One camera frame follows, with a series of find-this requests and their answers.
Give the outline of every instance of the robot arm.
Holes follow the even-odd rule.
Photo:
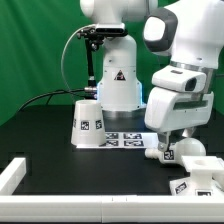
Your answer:
[[[86,17],[95,24],[103,40],[102,79],[97,99],[108,117],[135,116],[145,108],[142,86],[136,76],[137,45],[127,35],[124,22],[146,20],[158,0],[80,0]]]
[[[145,123],[158,133],[206,124],[214,95],[214,70],[224,45],[224,2],[180,0],[157,9],[146,22],[144,40],[171,63],[153,75]],[[166,151],[167,138],[159,149]]]
[[[94,23],[117,25],[122,22],[143,21],[151,10],[157,8],[157,0],[80,0],[86,17]]]

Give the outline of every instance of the black tabletop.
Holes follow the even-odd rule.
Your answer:
[[[32,106],[0,127],[0,172],[15,157],[27,174],[15,195],[170,195],[169,181],[188,174],[146,159],[144,150],[74,150],[72,106]],[[224,116],[213,111],[195,137],[223,157]],[[146,132],[143,117],[105,119],[108,132]]]

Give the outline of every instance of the white paper cup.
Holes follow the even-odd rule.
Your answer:
[[[76,147],[97,147],[106,143],[100,102],[96,100],[76,102],[71,142]]]

